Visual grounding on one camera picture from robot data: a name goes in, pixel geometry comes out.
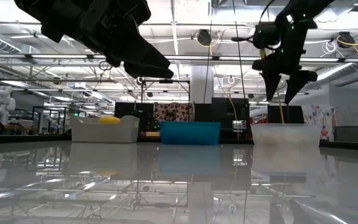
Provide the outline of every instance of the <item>patterned fabric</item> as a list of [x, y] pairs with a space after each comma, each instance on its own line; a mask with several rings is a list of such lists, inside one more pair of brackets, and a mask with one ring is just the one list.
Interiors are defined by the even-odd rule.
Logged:
[[321, 140], [334, 141], [334, 127], [336, 126], [334, 107], [308, 105], [302, 106], [302, 111], [306, 124], [321, 125]]
[[194, 105], [190, 103], [154, 103], [154, 118], [157, 121], [188, 121], [190, 112], [190, 121], [194, 121]]

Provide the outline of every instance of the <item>blue plastic bin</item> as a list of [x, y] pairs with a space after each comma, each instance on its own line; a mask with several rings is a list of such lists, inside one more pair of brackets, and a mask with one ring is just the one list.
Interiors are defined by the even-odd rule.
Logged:
[[219, 142], [221, 123], [161, 122], [162, 144], [213, 146]]

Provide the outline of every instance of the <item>reflective table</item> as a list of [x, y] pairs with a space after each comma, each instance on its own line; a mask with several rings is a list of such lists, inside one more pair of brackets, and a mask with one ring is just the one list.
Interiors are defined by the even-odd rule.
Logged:
[[358, 223], [358, 151], [0, 144], [0, 223]]

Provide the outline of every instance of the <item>clear plastic bin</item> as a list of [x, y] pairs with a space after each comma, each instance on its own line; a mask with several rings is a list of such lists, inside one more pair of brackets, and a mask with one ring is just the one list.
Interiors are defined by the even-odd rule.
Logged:
[[256, 124], [251, 127], [255, 146], [318, 147], [320, 144], [320, 125]]

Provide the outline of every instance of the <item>white plastic bin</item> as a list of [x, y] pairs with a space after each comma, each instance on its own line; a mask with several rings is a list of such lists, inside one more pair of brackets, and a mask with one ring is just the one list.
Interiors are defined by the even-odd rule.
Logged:
[[99, 124], [99, 118], [72, 117], [73, 142], [133, 143], [137, 141], [139, 118], [124, 116], [118, 124]]
[[318, 147], [320, 143], [320, 125], [256, 124], [251, 127], [255, 146]]

